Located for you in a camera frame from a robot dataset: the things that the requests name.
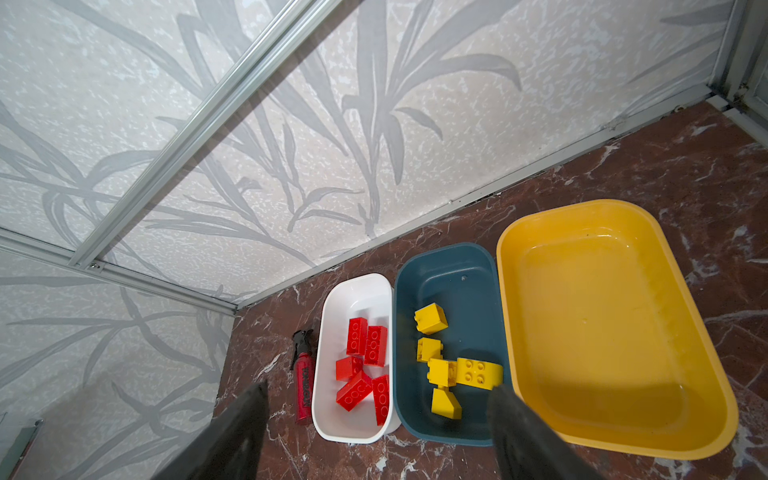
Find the yellow curved brick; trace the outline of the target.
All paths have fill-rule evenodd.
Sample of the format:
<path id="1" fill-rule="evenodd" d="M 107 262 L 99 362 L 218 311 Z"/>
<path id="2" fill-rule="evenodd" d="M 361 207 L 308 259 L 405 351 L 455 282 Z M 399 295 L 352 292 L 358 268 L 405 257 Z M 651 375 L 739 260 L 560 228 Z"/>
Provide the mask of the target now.
<path id="1" fill-rule="evenodd" d="M 473 388 L 492 390 L 504 381 L 504 370 L 499 364 L 459 357 L 456 383 Z"/>

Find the yellow small brick front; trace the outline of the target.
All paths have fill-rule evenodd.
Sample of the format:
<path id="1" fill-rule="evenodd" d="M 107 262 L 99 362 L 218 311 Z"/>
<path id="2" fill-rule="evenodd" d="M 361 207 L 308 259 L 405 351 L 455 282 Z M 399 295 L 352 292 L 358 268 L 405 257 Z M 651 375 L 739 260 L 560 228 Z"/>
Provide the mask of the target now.
<path id="1" fill-rule="evenodd" d="M 431 384 L 440 388 L 450 388 L 456 385 L 456 361 L 431 358 L 427 365 L 427 379 Z"/>

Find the yellow tall brick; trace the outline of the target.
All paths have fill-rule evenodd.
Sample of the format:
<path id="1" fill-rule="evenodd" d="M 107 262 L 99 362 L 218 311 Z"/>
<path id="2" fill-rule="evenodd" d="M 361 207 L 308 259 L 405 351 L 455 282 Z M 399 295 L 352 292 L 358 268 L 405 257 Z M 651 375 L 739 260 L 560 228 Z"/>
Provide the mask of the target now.
<path id="1" fill-rule="evenodd" d="M 439 339 L 422 337 L 417 342 L 416 360 L 420 363 L 428 363 L 431 359 L 442 360 L 443 344 Z"/>

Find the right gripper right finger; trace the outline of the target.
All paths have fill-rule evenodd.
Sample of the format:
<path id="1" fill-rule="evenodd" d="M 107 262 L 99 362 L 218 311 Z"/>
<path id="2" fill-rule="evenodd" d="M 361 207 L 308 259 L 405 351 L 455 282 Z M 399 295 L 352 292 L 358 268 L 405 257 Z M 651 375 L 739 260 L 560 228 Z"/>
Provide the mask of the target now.
<path id="1" fill-rule="evenodd" d="M 532 409 L 502 384 L 489 395 L 487 418 L 502 479 L 599 479 Z"/>

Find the small red square brick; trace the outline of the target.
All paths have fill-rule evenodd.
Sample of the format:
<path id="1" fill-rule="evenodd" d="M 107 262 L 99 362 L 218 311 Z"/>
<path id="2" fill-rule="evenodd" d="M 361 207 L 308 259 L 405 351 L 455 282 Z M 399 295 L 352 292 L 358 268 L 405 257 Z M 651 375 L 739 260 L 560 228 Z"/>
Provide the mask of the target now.
<path id="1" fill-rule="evenodd" d="M 363 359 L 356 356 L 347 356 L 335 363 L 335 378 L 337 381 L 347 382 L 363 370 Z"/>

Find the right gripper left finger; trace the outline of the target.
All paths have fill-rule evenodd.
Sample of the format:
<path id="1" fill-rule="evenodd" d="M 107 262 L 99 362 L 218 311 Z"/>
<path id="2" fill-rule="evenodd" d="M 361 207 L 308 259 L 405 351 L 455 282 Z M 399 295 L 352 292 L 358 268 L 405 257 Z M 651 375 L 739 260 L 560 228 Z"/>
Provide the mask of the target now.
<path id="1" fill-rule="evenodd" d="M 269 418 L 268 383 L 255 383 L 154 477 L 254 479 Z"/>

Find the yellow square brick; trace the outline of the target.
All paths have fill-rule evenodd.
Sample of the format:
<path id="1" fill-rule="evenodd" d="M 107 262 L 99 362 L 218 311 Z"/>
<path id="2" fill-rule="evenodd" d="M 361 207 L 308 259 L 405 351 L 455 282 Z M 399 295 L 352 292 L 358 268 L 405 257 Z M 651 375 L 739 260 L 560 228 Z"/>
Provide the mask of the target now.
<path id="1" fill-rule="evenodd" d="M 414 313 L 416 328 L 424 335 L 432 335 L 448 328 L 448 322 L 443 309 L 436 303 L 431 303 Z"/>

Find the small yellow sloped brick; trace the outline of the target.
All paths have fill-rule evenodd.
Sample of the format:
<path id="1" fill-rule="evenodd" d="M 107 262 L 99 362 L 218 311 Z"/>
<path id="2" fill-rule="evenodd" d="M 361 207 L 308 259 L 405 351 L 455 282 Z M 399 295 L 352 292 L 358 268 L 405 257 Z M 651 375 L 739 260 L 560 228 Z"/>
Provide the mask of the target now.
<path id="1" fill-rule="evenodd" d="M 447 387 L 436 387 L 433 389 L 431 412 L 447 419 L 460 420 L 463 410 Z"/>

